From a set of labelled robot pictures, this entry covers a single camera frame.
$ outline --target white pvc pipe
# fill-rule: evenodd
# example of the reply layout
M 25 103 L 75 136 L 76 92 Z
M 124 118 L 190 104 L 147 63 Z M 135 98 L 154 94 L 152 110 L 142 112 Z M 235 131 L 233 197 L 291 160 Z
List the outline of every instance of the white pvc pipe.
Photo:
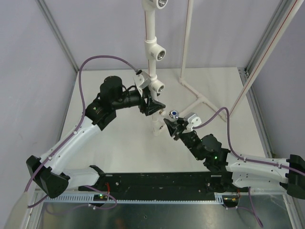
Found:
M 184 46 L 183 46 L 183 55 L 182 55 L 182 65 L 181 65 L 181 74 L 180 79 L 184 79 L 184 71 L 187 59 L 187 52 L 189 47 L 190 31 L 191 31 L 191 22 L 193 15 L 193 5 L 194 0 L 189 0 L 187 5 L 187 14 L 186 14 L 186 25 L 185 25 L 185 36 L 184 36 Z
M 280 25 L 280 28 L 278 32 L 275 34 L 273 40 L 271 41 L 270 45 L 266 47 L 266 51 L 264 52 L 264 55 L 262 56 L 260 62 L 256 65 L 252 73 L 250 74 L 247 82 L 245 83 L 242 91 L 239 93 L 234 105 L 231 108 L 230 115 L 233 114 L 233 111 L 236 110 L 238 105 L 241 103 L 241 101 L 244 99 L 248 91 L 250 90 L 252 84 L 256 80 L 258 74 L 260 73 L 262 67 L 266 63 L 267 59 L 269 58 L 270 54 L 272 53 L 273 49 L 275 48 L 276 44 L 282 37 L 283 33 L 285 32 L 286 28 L 290 24 L 291 20 L 295 16 L 296 12 L 299 10 L 300 6 L 302 5 L 304 0 L 296 0 L 294 5 L 291 7 L 287 17 L 284 19 L 283 23 Z
M 185 80 L 180 80 L 181 85 L 183 85 L 184 87 L 186 87 L 190 92 L 192 92 L 198 99 L 191 104 L 189 107 L 191 107 L 192 109 L 198 105 L 200 102 L 206 104 L 208 107 L 210 107 L 213 111 L 217 112 L 218 108 L 208 100 L 207 97 L 205 97 L 204 95 L 202 95 L 201 93 L 199 93 L 195 88 L 193 88 L 192 86 L 190 86 Z M 187 111 L 191 111 L 191 109 L 186 108 L 184 111 L 182 111 L 182 113 L 185 113 Z M 227 121 L 227 117 L 226 115 L 223 114 L 223 112 L 219 113 L 219 116 L 221 117 L 221 119 L 223 119 L 225 122 Z
M 146 40 L 152 41 L 155 38 L 155 10 L 145 11 Z
M 195 102 L 193 102 L 191 105 L 189 105 L 183 111 L 179 112 L 180 117 L 185 117 L 187 114 L 189 114 L 200 103 L 202 103 L 202 98 L 198 98 Z
M 148 60 L 148 74 L 151 79 L 156 77 L 156 60 Z

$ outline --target white wall panel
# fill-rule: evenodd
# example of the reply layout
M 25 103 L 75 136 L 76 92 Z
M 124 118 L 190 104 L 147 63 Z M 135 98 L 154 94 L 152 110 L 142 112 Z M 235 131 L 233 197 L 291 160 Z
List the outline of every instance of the white wall panel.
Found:
M 195 0 L 187 67 L 246 66 L 280 0 Z M 118 55 L 147 67 L 141 0 L 46 0 L 76 62 Z M 158 43 L 167 49 L 159 68 L 180 67 L 187 0 L 168 0 L 156 13 Z M 96 60 L 88 69 L 126 68 Z
M 280 0 L 194 2 L 187 67 L 245 67 Z
M 0 7 L 0 228 L 30 174 L 26 159 L 55 144 L 73 71 L 33 0 Z

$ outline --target purple cable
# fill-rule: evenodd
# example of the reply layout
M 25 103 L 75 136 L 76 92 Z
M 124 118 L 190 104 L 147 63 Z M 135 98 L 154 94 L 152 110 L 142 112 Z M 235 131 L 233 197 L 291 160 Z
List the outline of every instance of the purple cable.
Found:
M 253 214 L 254 215 L 254 213 L 253 213 L 253 211 L 252 210 L 250 210 L 250 209 L 248 209 L 248 208 L 245 208 L 245 207 L 232 207 L 232 208 L 226 208 L 227 210 L 233 210 L 233 209 L 242 209 L 242 210 L 246 210 L 246 211 L 248 211 L 248 212 L 250 212 L 251 214 Z M 259 218 L 257 218 L 256 219 L 257 220 L 257 222 L 258 222 L 258 224 L 259 224 L 259 226 L 261 227 L 261 228 L 263 228 L 264 226 L 263 226 L 263 223 L 261 222 L 261 220 L 259 219 Z
M 35 204 L 29 205 L 28 208 L 36 207 L 36 206 L 39 205 L 42 201 L 44 201 L 47 197 L 48 197 L 48 195 L 45 195 L 43 198 L 41 198 L 41 200 L 37 201 Z
M 96 192 L 98 192 L 98 193 L 102 193 L 103 195 L 105 195 L 105 196 L 107 196 L 107 197 L 110 197 L 111 199 L 114 200 L 114 202 L 115 202 L 114 205 L 112 205 L 111 207 L 108 207 L 108 208 L 103 208 L 103 207 L 97 207 L 97 206 L 93 206 L 93 205 L 89 205 L 89 204 L 81 204 L 81 205 L 75 206 L 75 207 L 73 207 L 73 208 L 71 208 L 71 209 L 68 209 L 68 210 L 66 210 L 66 211 L 56 212 L 56 213 L 55 213 L 55 212 L 50 212 L 50 211 L 48 210 L 48 206 L 46 206 L 46 208 L 45 208 L 46 212 L 48 212 L 50 215 L 59 216 L 59 215 L 63 215 L 63 214 L 68 214 L 68 213 L 72 212 L 73 210 L 78 209 L 78 208 L 82 208 L 82 207 L 93 207 L 93 208 L 95 207 L 95 209 L 109 210 L 109 209 L 112 209 L 112 208 L 114 208 L 114 207 L 117 206 L 118 202 L 117 202 L 117 200 L 116 200 L 112 195 L 110 195 L 110 194 L 108 194 L 108 193 L 105 193 L 105 192 L 101 192 L 101 191 L 97 190 L 96 188 L 93 188 L 93 187 L 88 186 L 88 185 L 85 185 L 85 187 L 90 188 L 90 189 L 92 189 L 93 191 L 96 191 Z
M 263 226 L 261 220 L 259 219 L 259 217 L 257 216 L 255 208 L 254 208 L 254 204 L 253 204 L 252 197 L 251 197 L 251 187 L 249 187 L 248 193 L 249 193 L 249 199 L 250 199 L 250 203 L 251 203 L 251 207 L 252 207 L 252 211 L 253 211 L 254 217 L 256 218 L 256 221 L 258 222 L 259 226 L 261 228 L 263 228 L 264 226 Z
M 94 60 L 94 59 L 99 59 L 99 58 L 110 58 L 110 59 L 116 59 L 116 60 L 119 60 L 119 61 L 122 61 L 124 62 L 125 64 L 127 64 L 128 66 L 130 66 L 135 72 L 138 72 L 138 70 L 133 66 L 131 65 L 129 62 L 127 62 L 126 60 L 120 58 L 120 57 L 117 57 L 117 56 L 110 56 L 110 55 L 99 55 L 99 56 L 93 56 L 93 57 L 90 57 L 88 58 L 87 60 L 84 61 L 84 63 L 82 63 L 81 67 L 80 67 L 80 70 L 79 70 L 79 77 L 78 77 L 78 83 L 79 83 L 79 88 L 80 88 L 80 94 L 81 94 L 81 104 L 82 104 L 82 114 L 81 114 L 81 120 L 80 122 L 78 123 L 78 125 L 76 126 L 75 130 L 74 131 L 77 131 L 84 118 L 85 118 L 85 111 L 86 111 L 86 105 L 85 105 L 85 99 L 84 99 L 84 95 L 83 95 L 83 92 L 82 92 L 82 87 L 81 87 L 81 72 L 82 72 L 82 69 L 84 68 L 85 64 L 91 60 Z M 49 156 L 54 156 L 58 150 L 63 147 L 72 137 L 74 136 L 74 133 L 71 133 L 65 140 L 63 140 L 63 142 L 61 144 L 59 144 L 58 147 L 56 147 L 56 149 L 53 150 L 53 152 L 49 155 Z M 47 157 L 42 163 L 40 166 L 38 166 L 38 168 L 35 170 L 35 172 L 32 174 L 32 176 L 30 177 L 25 189 L 24 189 L 24 192 L 27 192 L 30 188 L 30 185 L 33 181 L 33 179 L 36 177 L 36 175 L 38 174 L 38 172 L 41 170 L 41 168 L 49 161 L 49 157 Z
M 244 160 L 244 158 L 242 156 L 239 156 L 234 150 L 233 150 L 233 147 L 232 147 L 232 143 L 231 143 L 231 137 L 230 137 L 230 115 L 229 115 L 229 110 L 228 108 L 226 107 L 222 107 L 220 108 L 208 121 L 206 121 L 205 123 L 197 126 L 197 127 L 194 127 L 194 129 L 199 129 L 201 127 L 204 127 L 206 125 L 208 125 L 211 121 L 213 121 L 217 116 L 218 114 L 222 111 L 222 110 L 225 110 L 226 113 L 227 113 L 227 136 L 228 136 L 228 144 L 229 144 L 229 147 L 230 147 L 230 150 L 231 152 L 233 153 L 233 155 L 237 158 L 239 158 L 240 160 Z M 278 167 L 279 164 L 278 163 L 273 163 L 273 162 L 267 162 L 267 161 L 260 161 L 260 160 L 254 160 L 254 159 L 248 159 L 246 158 L 246 161 L 249 161 L 249 162 L 254 162 L 254 163 L 259 163 L 259 164 L 264 164 L 264 165 L 270 165 L 270 166 L 276 166 Z M 289 169 L 293 172 L 296 172 L 298 174 L 301 174 L 303 176 L 305 176 L 305 173 L 297 170 L 297 169 L 294 169 L 294 168 L 290 168 L 289 166 L 284 166 L 284 165 L 280 165 L 280 168 L 286 168 L 286 169 Z

